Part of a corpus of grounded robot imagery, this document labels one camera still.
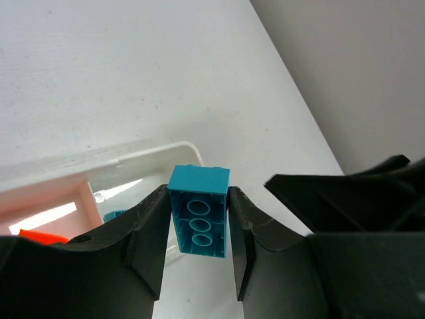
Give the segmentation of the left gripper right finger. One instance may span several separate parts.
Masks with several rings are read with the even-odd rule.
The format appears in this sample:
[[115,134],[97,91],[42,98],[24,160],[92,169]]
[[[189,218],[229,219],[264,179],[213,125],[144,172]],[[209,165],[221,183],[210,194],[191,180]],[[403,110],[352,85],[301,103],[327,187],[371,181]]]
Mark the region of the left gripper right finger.
[[228,193],[236,296],[246,318],[423,318],[423,233],[302,236]]

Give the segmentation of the teal long lego brick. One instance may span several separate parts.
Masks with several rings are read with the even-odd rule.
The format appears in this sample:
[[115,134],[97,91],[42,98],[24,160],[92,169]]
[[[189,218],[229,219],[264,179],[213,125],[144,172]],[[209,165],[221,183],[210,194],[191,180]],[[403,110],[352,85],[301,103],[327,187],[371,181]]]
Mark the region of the teal long lego brick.
[[176,165],[167,190],[181,253],[225,258],[230,170]]

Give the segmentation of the teal square lego brick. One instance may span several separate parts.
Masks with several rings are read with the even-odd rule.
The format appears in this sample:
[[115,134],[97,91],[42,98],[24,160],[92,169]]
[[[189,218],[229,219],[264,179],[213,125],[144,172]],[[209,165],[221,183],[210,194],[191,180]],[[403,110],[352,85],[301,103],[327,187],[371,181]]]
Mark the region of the teal square lego brick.
[[106,213],[103,216],[103,222],[107,223],[108,221],[111,221],[112,219],[122,215],[125,212],[126,210],[118,210],[118,211],[112,211],[112,212]]

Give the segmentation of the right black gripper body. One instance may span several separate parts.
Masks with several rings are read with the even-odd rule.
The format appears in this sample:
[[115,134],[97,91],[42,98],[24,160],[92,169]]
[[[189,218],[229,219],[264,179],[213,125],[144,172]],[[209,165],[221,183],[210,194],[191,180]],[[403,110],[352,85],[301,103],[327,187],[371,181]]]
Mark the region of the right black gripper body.
[[391,156],[351,175],[282,175],[265,188],[311,231],[424,231],[424,160]]

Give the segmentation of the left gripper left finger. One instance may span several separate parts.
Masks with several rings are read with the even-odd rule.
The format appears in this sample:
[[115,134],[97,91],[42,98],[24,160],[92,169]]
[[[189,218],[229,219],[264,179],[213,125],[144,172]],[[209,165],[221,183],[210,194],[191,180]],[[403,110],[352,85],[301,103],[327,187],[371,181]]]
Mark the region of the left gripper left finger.
[[1,237],[2,318],[150,318],[171,206],[165,185],[68,243]]

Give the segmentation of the orange round lego piece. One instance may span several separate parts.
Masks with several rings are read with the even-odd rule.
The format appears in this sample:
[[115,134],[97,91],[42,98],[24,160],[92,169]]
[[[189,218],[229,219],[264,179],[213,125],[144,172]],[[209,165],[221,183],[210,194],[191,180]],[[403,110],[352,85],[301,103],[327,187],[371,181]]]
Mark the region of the orange round lego piece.
[[60,235],[53,235],[49,233],[43,233],[43,232],[32,231],[32,230],[24,230],[24,229],[21,229],[19,231],[19,236],[35,241],[37,243],[43,244],[43,245],[53,245],[56,243],[67,244],[67,242],[69,242],[67,238]]

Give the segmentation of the white three-compartment tray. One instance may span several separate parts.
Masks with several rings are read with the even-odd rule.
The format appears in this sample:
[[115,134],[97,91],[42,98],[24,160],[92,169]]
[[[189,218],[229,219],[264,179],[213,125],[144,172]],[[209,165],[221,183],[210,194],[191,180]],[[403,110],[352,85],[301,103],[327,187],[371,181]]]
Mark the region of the white three-compartment tray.
[[2,167],[1,234],[72,239],[102,225],[106,213],[136,206],[185,164],[203,165],[192,143],[137,140]]

